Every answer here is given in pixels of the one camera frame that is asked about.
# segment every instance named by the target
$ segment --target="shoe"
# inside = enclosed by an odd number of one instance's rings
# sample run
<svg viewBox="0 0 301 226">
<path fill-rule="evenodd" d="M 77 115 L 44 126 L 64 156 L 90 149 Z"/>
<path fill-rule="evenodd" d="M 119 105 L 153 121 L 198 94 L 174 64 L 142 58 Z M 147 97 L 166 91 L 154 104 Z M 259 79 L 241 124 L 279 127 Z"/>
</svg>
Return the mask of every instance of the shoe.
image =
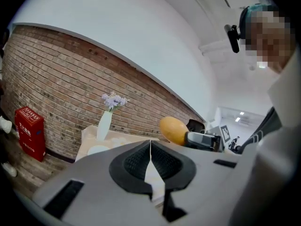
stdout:
<svg viewBox="0 0 301 226">
<path fill-rule="evenodd" d="M 0 116 L 0 129 L 4 130 L 5 133 L 8 134 L 10 132 L 12 124 L 11 121 L 7 121 Z"/>
<path fill-rule="evenodd" d="M 11 175 L 14 178 L 17 176 L 17 170 L 12 165 L 10 165 L 8 161 L 1 165 L 3 169 L 9 173 L 9 175 Z"/>
</svg>

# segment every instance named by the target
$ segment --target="red box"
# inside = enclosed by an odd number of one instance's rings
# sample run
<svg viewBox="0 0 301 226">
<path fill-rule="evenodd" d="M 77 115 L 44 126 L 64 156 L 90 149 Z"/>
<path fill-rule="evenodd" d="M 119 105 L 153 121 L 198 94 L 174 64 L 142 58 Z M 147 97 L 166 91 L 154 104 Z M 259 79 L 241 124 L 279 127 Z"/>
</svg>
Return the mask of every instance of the red box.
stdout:
<svg viewBox="0 0 301 226">
<path fill-rule="evenodd" d="M 16 110 L 15 124 L 23 150 L 42 161 L 45 156 L 44 118 L 26 106 Z"/>
</svg>

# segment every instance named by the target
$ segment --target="white vase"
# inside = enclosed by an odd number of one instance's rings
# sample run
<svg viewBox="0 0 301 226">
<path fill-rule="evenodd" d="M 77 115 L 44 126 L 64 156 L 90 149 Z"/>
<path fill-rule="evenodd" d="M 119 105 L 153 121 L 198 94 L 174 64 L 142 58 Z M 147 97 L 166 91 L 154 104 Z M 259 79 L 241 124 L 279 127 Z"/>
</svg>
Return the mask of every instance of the white vase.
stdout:
<svg viewBox="0 0 301 226">
<path fill-rule="evenodd" d="M 103 116 L 98 123 L 97 136 L 96 136 L 97 141 L 103 141 L 106 135 L 108 134 L 111 125 L 112 114 L 113 112 L 108 112 L 108 111 L 105 111 L 103 113 Z"/>
</svg>

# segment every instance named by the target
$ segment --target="ceiling light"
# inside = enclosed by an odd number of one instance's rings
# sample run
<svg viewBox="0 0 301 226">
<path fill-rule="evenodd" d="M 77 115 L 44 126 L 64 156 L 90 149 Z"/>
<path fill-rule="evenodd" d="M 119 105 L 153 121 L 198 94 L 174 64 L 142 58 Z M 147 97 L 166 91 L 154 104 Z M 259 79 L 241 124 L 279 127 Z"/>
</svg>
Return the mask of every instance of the ceiling light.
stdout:
<svg viewBox="0 0 301 226">
<path fill-rule="evenodd" d="M 266 67 L 268 67 L 268 62 L 257 62 L 257 66 L 261 69 L 265 69 Z"/>
</svg>

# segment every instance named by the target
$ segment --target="yellow object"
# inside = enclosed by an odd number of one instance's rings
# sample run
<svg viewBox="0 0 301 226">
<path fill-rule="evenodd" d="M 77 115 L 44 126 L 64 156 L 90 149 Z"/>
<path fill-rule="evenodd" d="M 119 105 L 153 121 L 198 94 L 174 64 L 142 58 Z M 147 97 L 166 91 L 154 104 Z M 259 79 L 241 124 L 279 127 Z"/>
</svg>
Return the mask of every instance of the yellow object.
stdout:
<svg viewBox="0 0 301 226">
<path fill-rule="evenodd" d="M 184 145 L 185 133 L 188 131 L 186 125 L 177 118 L 167 116 L 160 120 L 160 130 L 162 135 L 178 145 Z"/>
</svg>

